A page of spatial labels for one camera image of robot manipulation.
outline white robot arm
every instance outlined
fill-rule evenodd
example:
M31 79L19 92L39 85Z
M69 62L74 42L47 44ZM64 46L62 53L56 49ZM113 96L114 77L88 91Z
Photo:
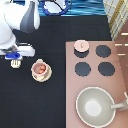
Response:
M25 0L24 6L9 3L6 5L4 13L5 21L12 29L32 33L40 25L38 5L37 0Z

